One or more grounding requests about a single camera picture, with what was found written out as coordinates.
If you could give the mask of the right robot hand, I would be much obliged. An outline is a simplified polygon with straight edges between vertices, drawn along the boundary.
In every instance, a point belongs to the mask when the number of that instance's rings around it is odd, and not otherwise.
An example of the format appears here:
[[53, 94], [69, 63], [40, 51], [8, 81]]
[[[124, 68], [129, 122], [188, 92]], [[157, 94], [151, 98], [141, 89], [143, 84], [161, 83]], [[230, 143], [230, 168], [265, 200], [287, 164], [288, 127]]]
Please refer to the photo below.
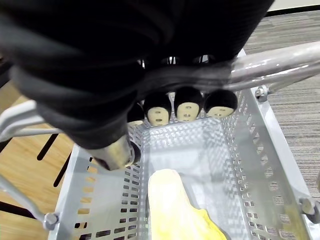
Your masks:
[[3, 0], [0, 52], [47, 123], [107, 170], [130, 160], [127, 115], [147, 70], [233, 59], [270, 0]]

